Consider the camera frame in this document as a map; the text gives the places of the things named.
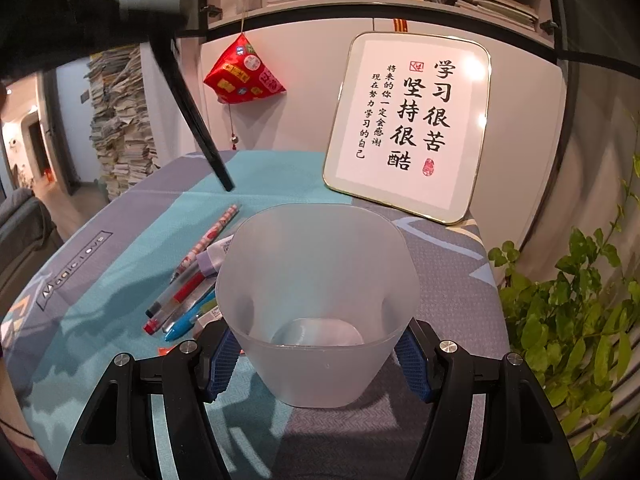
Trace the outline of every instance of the container bottom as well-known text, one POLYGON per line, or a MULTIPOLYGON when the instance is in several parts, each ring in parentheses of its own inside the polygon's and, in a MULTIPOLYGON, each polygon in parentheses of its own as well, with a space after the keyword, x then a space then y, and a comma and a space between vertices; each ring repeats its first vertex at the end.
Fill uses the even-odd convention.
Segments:
POLYGON ((271 339, 274 345, 353 346, 364 344, 358 329, 341 319, 301 317, 283 325, 271 339))

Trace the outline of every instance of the blue gripper pad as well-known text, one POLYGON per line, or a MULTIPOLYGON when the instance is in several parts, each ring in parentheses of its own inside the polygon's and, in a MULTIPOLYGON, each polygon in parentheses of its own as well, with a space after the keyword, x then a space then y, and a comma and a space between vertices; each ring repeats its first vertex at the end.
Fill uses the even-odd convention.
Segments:
POLYGON ((218 394, 224 392, 229 386, 231 374, 234 372, 238 362, 240 350, 240 343, 238 343, 231 330, 227 328, 211 360, 211 375, 207 385, 207 392, 214 400, 218 394))
POLYGON ((427 382, 427 359, 408 328, 396 343, 396 356, 409 389, 422 402, 426 402, 431 395, 431 388, 427 382))

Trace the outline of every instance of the gold frame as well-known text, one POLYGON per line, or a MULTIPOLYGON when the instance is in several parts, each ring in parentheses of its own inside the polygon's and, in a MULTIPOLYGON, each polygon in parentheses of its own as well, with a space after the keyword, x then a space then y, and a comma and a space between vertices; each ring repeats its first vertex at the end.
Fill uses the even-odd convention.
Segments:
POLYGON ((415 32, 393 32, 393 31, 390 31, 390 30, 386 30, 386 31, 368 30, 367 32, 361 32, 355 38, 353 38, 353 41, 351 41, 351 45, 349 46, 349 54, 347 56, 347 63, 346 63, 345 68, 344 68, 344 76, 342 77, 342 83, 340 83, 340 91, 338 92, 338 102, 335 105, 334 120, 332 121, 331 133, 329 134, 329 142, 327 143, 326 149, 324 151, 324 162, 322 163, 322 181, 324 182, 324 185, 327 186, 329 189, 331 189, 333 191, 337 191, 338 193, 343 193, 343 194, 346 194, 346 195, 349 195, 349 196, 354 196, 354 197, 360 198, 362 200, 367 200, 369 202, 382 204, 382 205, 385 205, 387 207, 392 207, 394 209, 398 209, 400 211, 405 211, 407 213, 411 213, 414 216, 418 216, 420 218, 426 218, 427 220, 432 220, 434 222, 438 222, 439 224, 444 224, 444 225, 457 224, 468 213, 469 206, 471 205, 471 200, 472 200, 473 195, 474 195, 474 190, 476 188, 476 181, 478 179, 478 170, 480 169, 480 160, 482 159, 482 149, 484 148, 484 134, 486 132, 486 123, 482 127, 482 137, 481 137, 481 140, 480 140, 480 150, 479 150, 479 155, 478 155, 478 163, 476 164, 476 170, 474 172, 474 180, 473 180, 473 183, 471 185, 471 194, 469 195, 469 200, 468 200, 468 202, 466 204, 465 212, 463 213, 463 215, 460 218, 458 218, 455 221, 447 222, 447 221, 444 221, 442 219, 435 218, 435 217, 433 217, 431 215, 427 215, 427 214, 424 214, 424 213, 419 213, 417 211, 412 211, 410 209, 402 208, 402 207, 399 207, 399 206, 391 204, 391 203, 383 202, 381 200, 374 200, 372 198, 368 198, 368 197, 365 197, 365 196, 362 196, 362 195, 358 195, 358 194, 355 194, 355 193, 347 192, 347 191, 345 191, 343 189, 338 189, 336 187, 330 186, 328 184, 328 182, 326 181, 326 178, 324 176, 324 171, 326 169, 326 160, 327 160, 328 153, 329 153, 329 146, 331 145, 331 141, 332 141, 332 138, 334 136, 335 120, 336 120, 337 115, 338 115, 338 107, 340 105, 340 99, 342 98, 342 90, 344 89, 344 82, 345 82, 345 79, 346 79, 347 70, 349 69, 349 61, 351 59, 351 52, 353 50, 353 44, 355 43, 355 41, 359 37, 364 36, 366 34, 378 34, 378 35, 380 35, 380 34, 393 34, 393 35, 402 34, 404 36, 409 34, 409 35, 412 35, 412 36, 425 36, 425 37, 428 37, 428 38, 443 38, 443 39, 446 39, 446 40, 464 41, 465 43, 471 43, 471 44, 477 45, 480 48, 482 48, 482 50, 484 50, 486 52, 487 59, 488 59, 488 81, 487 81, 486 103, 484 104, 484 116, 487 117, 487 118, 488 118, 488 111, 489 111, 489 95, 491 93, 491 71, 492 71, 492 69, 491 69, 491 54, 489 54, 489 51, 483 45, 478 43, 477 41, 466 40, 465 38, 459 38, 457 36, 444 36, 442 34, 418 34, 418 33, 415 33, 415 32))

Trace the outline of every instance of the gray sofa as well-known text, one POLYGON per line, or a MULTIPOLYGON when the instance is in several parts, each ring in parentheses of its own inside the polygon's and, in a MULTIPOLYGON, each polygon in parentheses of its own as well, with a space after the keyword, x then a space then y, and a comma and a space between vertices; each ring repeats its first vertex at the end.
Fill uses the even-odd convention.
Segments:
POLYGON ((0 319, 63 241, 45 205, 28 188, 0 203, 0 319))

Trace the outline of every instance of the blue pen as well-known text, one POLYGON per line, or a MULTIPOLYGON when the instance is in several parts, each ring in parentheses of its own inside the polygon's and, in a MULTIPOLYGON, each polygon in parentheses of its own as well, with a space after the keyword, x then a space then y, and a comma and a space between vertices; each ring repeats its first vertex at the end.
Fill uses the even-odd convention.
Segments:
POLYGON ((202 298, 198 303, 193 305, 187 312, 182 314, 182 316, 176 321, 172 326, 169 332, 164 336, 165 341, 173 341, 185 335, 189 330, 193 328, 196 324, 196 320, 198 319, 198 313, 200 308, 209 303, 216 298, 216 291, 212 290, 209 294, 207 294, 204 298, 202 298))

